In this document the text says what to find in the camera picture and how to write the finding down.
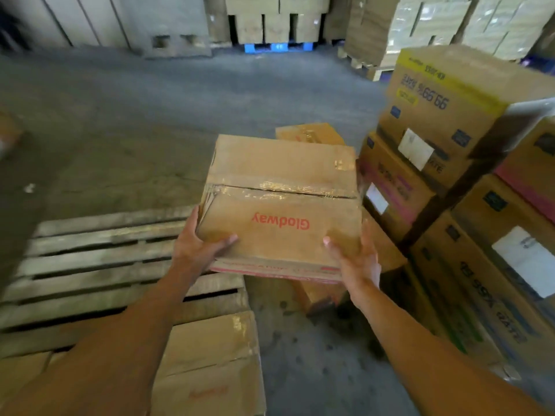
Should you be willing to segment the person's left forearm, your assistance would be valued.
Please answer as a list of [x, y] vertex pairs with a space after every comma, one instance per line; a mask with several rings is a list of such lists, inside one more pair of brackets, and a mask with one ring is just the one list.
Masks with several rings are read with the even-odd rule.
[[205, 265], [180, 262], [23, 387], [0, 416], [146, 416], [175, 315]]

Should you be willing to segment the small cardboard box red print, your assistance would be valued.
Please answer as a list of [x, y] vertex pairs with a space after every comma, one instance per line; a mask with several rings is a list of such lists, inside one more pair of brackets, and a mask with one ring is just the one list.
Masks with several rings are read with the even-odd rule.
[[298, 141], [312, 144], [345, 146], [343, 138], [328, 123], [312, 123], [277, 127], [275, 137], [278, 140]]

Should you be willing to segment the weathered wooden pallet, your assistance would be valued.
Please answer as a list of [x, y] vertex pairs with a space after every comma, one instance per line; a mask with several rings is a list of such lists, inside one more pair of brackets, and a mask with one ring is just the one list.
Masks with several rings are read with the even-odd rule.
[[192, 206], [43, 221], [0, 289], [0, 359], [73, 347], [170, 269]]

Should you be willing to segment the low cardboard box red stripe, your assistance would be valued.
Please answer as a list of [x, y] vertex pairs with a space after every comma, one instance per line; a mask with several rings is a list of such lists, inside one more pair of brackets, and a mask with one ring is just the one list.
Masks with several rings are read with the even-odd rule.
[[[378, 252], [382, 274], [402, 268], [407, 263], [407, 258], [399, 251], [366, 209], [362, 210], [362, 218], [370, 222], [372, 239]], [[295, 291], [302, 312], [307, 316], [338, 307], [349, 299], [347, 289], [342, 283], [290, 281], [290, 284]]]

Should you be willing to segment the person's right forearm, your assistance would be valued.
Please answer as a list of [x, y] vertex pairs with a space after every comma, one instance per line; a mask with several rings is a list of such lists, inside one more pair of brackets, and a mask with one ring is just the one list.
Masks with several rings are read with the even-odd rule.
[[552, 416], [433, 335], [369, 279], [356, 277], [346, 286], [423, 416]]

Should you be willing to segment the cardboard box with yellow band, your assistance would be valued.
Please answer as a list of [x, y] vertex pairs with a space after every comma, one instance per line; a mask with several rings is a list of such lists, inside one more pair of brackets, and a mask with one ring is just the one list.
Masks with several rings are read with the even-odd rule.
[[441, 197], [459, 196], [555, 111], [555, 77], [465, 45], [402, 49], [376, 132]]

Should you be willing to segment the taped cardboard box red print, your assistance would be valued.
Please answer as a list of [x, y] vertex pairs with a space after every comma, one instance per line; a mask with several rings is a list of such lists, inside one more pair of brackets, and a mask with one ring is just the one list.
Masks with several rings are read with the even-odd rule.
[[323, 238], [348, 255], [360, 251], [356, 151], [220, 134], [198, 218], [197, 235], [205, 242], [239, 237], [215, 258], [213, 272], [339, 283]]

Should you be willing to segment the grey cardboard-covered pallet load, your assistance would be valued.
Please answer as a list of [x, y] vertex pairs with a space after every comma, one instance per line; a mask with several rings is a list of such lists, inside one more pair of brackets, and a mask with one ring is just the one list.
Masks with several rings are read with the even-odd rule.
[[144, 59], [211, 57], [204, 0], [121, 0], [131, 49]]

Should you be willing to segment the blue plastic pallet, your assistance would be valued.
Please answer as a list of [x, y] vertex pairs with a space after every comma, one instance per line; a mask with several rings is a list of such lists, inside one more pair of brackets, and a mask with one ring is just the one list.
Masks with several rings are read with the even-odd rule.
[[315, 48], [314, 42], [279, 42], [279, 43], [260, 43], [242, 45], [246, 54], [265, 54], [265, 53], [290, 53], [290, 52], [311, 52]]

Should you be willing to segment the cardboard box large white label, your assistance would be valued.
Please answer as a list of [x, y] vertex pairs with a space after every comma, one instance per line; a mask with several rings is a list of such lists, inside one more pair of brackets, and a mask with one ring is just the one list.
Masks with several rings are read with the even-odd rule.
[[555, 224], [495, 174], [482, 176], [453, 207], [452, 215], [555, 327]]

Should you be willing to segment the cardboard box with pink band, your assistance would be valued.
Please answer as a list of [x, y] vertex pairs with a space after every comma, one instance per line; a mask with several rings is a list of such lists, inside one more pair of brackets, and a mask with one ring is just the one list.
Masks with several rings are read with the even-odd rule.
[[555, 224], [555, 116], [542, 118], [494, 173]]
[[441, 198], [375, 132], [362, 143], [357, 176], [363, 205], [399, 246], [416, 242], [443, 210]]

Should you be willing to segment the person's right hand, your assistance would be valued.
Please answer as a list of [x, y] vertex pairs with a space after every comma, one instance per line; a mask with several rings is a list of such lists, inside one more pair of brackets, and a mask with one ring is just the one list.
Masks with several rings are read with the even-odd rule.
[[342, 282], [350, 294], [351, 301], [356, 305], [368, 297], [371, 288], [379, 289], [382, 269], [378, 262], [378, 252], [373, 243], [371, 224], [368, 219], [362, 222], [360, 243], [359, 254], [347, 255], [350, 265], [339, 266]]

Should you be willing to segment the cardboard box with shiny tape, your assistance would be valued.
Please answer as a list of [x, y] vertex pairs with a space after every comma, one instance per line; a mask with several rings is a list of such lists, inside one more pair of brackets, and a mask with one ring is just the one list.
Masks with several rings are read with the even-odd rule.
[[252, 311], [172, 328], [149, 416], [265, 416], [258, 330]]

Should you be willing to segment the cardboard box with green print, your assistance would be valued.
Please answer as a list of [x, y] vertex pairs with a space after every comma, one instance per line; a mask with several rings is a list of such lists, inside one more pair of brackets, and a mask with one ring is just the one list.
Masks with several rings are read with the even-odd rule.
[[499, 375], [555, 384], [555, 328], [452, 216], [443, 212], [410, 248], [418, 275], [463, 351]]

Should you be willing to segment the light wooden pallet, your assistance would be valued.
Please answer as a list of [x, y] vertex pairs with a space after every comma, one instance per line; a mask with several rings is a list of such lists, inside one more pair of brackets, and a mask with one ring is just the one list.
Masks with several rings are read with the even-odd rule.
[[348, 60], [350, 68], [360, 75], [365, 72], [366, 79], [373, 83], [379, 82], [382, 78], [382, 75], [392, 72], [395, 68], [394, 64], [385, 66], [374, 66], [369, 63], [357, 60], [350, 54], [348, 54], [343, 46], [338, 46], [337, 57], [341, 60]]

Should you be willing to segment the plain brown cardboard box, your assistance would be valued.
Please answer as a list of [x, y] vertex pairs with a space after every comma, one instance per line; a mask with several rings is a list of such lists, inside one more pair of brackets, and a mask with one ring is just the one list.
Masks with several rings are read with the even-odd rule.
[[52, 352], [0, 359], [0, 408], [24, 385], [44, 372]]

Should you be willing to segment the stack of plain cardboard boxes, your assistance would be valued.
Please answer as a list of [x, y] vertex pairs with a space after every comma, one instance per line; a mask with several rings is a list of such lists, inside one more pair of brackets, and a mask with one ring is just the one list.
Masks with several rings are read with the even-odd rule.
[[331, 0], [204, 0], [213, 47], [314, 42]]

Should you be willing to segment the stack of plastic-wrapped cardboard boxes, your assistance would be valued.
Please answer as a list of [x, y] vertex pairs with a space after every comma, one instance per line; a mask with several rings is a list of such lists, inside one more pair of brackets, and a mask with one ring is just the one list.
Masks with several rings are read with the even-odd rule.
[[449, 45], [470, 0], [352, 0], [343, 51], [363, 66], [394, 66], [404, 48]]

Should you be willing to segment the stack of wrapped pale boxes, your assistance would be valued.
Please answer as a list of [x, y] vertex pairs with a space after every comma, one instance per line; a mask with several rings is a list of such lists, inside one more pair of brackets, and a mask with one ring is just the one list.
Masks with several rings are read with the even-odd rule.
[[502, 60], [521, 60], [555, 14], [555, 0], [470, 0], [457, 42]]

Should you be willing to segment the person's left hand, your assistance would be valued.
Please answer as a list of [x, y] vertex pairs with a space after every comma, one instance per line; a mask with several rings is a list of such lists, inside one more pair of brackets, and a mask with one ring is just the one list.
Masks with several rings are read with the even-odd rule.
[[203, 243], [197, 236], [199, 205], [196, 205], [186, 220], [184, 229], [174, 243], [171, 269], [181, 276], [196, 280], [213, 261], [203, 259]]

